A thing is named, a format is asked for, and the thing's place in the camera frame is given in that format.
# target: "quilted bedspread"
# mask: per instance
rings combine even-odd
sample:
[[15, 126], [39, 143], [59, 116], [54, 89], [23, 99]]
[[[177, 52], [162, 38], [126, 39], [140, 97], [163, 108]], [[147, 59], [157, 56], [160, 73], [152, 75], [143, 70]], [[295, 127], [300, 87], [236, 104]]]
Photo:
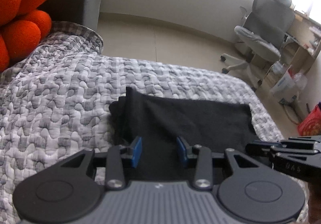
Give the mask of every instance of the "quilted bedspread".
[[[94, 31], [54, 22], [28, 58], [0, 74], [1, 223], [19, 222], [12, 193], [23, 179], [81, 149], [108, 150], [113, 134], [109, 104], [125, 95], [126, 86], [160, 97], [249, 104], [259, 138], [282, 139], [243, 81], [202, 69], [102, 56], [102, 49]], [[103, 176], [98, 172], [96, 181]], [[306, 214], [307, 207], [300, 220]]]

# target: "hand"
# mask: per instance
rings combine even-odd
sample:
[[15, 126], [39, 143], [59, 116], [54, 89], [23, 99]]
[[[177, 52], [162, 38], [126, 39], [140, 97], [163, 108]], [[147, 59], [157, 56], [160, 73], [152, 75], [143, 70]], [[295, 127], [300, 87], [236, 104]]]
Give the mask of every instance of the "hand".
[[321, 224], [321, 185], [309, 183], [309, 223]]

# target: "gray gripper base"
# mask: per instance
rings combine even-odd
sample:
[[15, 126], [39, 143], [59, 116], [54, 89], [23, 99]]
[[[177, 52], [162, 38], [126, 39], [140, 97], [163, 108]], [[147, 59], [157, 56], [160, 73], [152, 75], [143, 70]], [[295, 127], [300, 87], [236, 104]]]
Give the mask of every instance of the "gray gripper base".
[[240, 224], [223, 212], [209, 192], [187, 182], [133, 181], [105, 194], [100, 205], [70, 224]]

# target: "plastic bag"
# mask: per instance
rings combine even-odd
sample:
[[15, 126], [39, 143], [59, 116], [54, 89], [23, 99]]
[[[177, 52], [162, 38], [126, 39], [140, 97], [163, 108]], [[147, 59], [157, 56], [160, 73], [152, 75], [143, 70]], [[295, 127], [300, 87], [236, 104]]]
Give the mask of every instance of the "plastic bag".
[[321, 103], [317, 104], [313, 111], [298, 125], [298, 132], [301, 136], [321, 134]]
[[303, 73], [297, 73], [293, 77], [294, 83], [297, 85], [300, 91], [303, 91], [308, 84], [308, 79]]

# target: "chair base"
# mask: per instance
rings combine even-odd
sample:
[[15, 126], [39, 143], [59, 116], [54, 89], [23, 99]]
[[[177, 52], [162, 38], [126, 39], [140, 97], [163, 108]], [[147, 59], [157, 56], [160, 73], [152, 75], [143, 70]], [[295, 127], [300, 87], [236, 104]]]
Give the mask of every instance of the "chair base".
[[260, 80], [258, 77], [254, 75], [250, 63], [228, 54], [222, 54], [221, 61], [228, 61], [229, 63], [232, 63], [232, 65], [222, 69], [223, 74], [227, 74], [228, 72], [233, 70], [246, 70], [246, 74], [253, 85], [253, 91], [256, 91], [256, 89], [262, 85], [262, 80]]

